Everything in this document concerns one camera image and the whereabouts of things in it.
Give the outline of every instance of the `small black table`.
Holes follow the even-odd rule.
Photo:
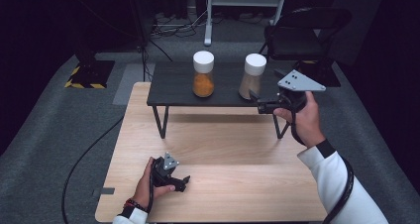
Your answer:
[[[147,104],[152,106],[157,120],[160,137],[164,138],[169,106],[185,107],[256,107],[257,104],[241,97],[239,87],[244,74],[243,62],[215,62],[213,68],[214,92],[209,97],[198,97],[192,91],[194,66],[191,62],[160,62],[157,63]],[[278,64],[268,63],[262,74],[261,97],[273,97],[278,92],[279,79],[274,75],[275,69],[281,69]],[[164,106],[163,124],[160,123],[158,106]],[[287,127],[280,133],[277,118],[272,116],[275,130],[280,139]]]

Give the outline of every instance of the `jar with orange contents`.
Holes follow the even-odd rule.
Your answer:
[[[214,91],[213,64],[214,56],[206,51],[194,54],[194,82],[192,91],[199,97],[208,97]]]

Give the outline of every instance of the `wooden tabletop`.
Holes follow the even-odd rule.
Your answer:
[[[191,180],[184,192],[156,200],[148,222],[324,219],[316,183],[296,156],[304,147],[289,132],[278,140],[270,115],[253,107],[170,107],[161,139],[146,103],[149,90],[147,82],[133,88],[104,183],[104,190],[115,189],[100,197],[99,222],[111,222],[122,211],[149,157],[165,152],[180,162],[172,176]]]

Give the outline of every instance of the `white sleeve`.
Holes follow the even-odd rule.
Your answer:
[[[348,178],[343,159],[326,140],[297,155],[315,177],[318,194],[328,213],[340,200]],[[388,223],[357,178],[352,194],[332,223]]]
[[[116,216],[113,224],[145,224],[148,213],[134,207],[126,207],[123,212]]]

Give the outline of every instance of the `left hand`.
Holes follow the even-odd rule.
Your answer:
[[[149,162],[146,165],[145,171],[142,178],[140,178],[139,183],[137,183],[136,192],[132,197],[137,203],[139,203],[143,208],[148,209],[149,199],[150,199],[150,179],[151,179],[151,170],[154,158],[150,157]],[[175,191],[174,185],[154,187],[154,200],[160,196],[163,196],[166,193]]]

